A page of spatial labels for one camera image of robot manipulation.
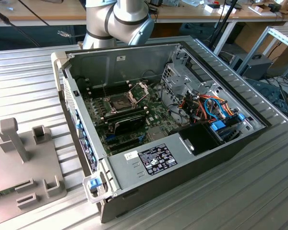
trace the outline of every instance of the motherboard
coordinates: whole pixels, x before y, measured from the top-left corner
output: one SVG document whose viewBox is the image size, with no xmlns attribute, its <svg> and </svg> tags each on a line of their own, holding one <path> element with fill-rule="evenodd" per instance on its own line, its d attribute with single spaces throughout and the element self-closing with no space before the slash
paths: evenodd
<svg viewBox="0 0 288 230">
<path fill-rule="evenodd" d="M 182 120 L 174 120 L 161 102 L 155 84 L 127 82 L 99 91 L 88 91 L 83 99 L 109 156 L 164 138 L 181 126 Z"/>
</svg>

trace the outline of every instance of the blue plastic latch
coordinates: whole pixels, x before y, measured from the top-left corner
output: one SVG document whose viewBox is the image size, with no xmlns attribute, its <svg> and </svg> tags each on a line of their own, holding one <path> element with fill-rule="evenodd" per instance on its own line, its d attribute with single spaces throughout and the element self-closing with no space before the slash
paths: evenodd
<svg viewBox="0 0 288 230">
<path fill-rule="evenodd" d="M 81 124 L 81 121 L 80 121 L 80 119 L 78 119 L 77 124 L 76 124 L 76 128 L 79 128 L 80 124 Z"/>
<path fill-rule="evenodd" d="M 245 116 L 243 114 L 238 114 L 238 117 L 240 118 L 241 121 L 245 119 Z"/>
<path fill-rule="evenodd" d="M 102 185 L 101 178 L 98 177 L 98 178 L 92 179 L 92 180 L 87 182 L 87 185 L 90 189 L 99 187 Z"/>
<path fill-rule="evenodd" d="M 223 123 L 223 121 L 215 121 L 212 123 L 211 128 L 213 128 L 214 131 L 217 131 L 221 128 L 226 127 L 226 125 Z"/>
</svg>

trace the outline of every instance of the aluminum table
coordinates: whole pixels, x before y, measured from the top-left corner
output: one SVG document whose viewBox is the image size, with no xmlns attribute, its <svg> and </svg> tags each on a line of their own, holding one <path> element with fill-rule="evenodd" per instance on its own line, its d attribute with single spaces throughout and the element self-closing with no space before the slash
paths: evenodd
<svg viewBox="0 0 288 230">
<path fill-rule="evenodd" d="M 16 117 L 19 132 L 40 124 L 51 129 L 68 193 L 0 224 L 0 229 L 288 229 L 288 119 L 198 40 L 183 36 L 148 42 L 181 40 L 273 126 L 233 159 L 120 218 L 100 224 L 97 207 L 87 202 L 82 188 L 84 174 L 57 97 L 50 62 L 52 52 L 78 46 L 2 51 L 0 119 Z M 204 71 L 200 76 L 207 78 Z"/>
</svg>

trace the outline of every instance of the blue cable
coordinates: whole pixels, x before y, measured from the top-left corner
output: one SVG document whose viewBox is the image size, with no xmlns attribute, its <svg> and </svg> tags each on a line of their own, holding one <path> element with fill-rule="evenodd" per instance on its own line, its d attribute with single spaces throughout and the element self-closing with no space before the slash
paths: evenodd
<svg viewBox="0 0 288 230">
<path fill-rule="evenodd" d="M 215 115 L 213 115 L 212 113 L 210 113 L 209 110 L 208 110 L 208 108 L 207 108 L 207 102 L 208 102 L 208 100 L 209 100 L 209 99 L 207 99 L 207 100 L 205 101 L 205 103 L 204 103 L 205 110 L 206 110 L 206 112 L 207 112 L 209 115 L 213 116 L 213 117 L 218 121 L 217 116 L 215 116 Z"/>
<path fill-rule="evenodd" d="M 215 115 L 211 114 L 211 113 L 208 111 L 208 108 L 207 108 L 207 102 L 208 102 L 208 100 L 214 101 L 214 102 L 219 106 L 219 108 L 221 109 L 221 111 L 222 111 L 222 113 L 224 114 L 225 117 L 229 117 L 229 116 L 230 116 L 230 115 L 223 109 L 223 107 L 221 106 L 220 102 L 218 102 L 217 99 L 215 99 L 215 98 L 208 98 L 208 99 L 205 101 L 205 104 L 204 104 L 205 110 L 206 110 L 206 112 L 207 112 L 209 115 L 213 116 L 216 120 L 218 120 L 218 118 L 217 118 Z"/>
</svg>

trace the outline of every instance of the blue drive bracket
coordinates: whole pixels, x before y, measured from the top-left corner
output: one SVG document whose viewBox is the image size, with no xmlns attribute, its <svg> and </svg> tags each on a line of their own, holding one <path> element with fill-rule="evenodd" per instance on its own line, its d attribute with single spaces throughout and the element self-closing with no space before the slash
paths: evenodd
<svg viewBox="0 0 288 230">
<path fill-rule="evenodd" d="M 215 121 L 214 123 L 212 123 L 211 128 L 214 131 L 218 131 L 221 128 L 226 127 L 226 125 L 223 123 L 223 121 Z"/>
</svg>

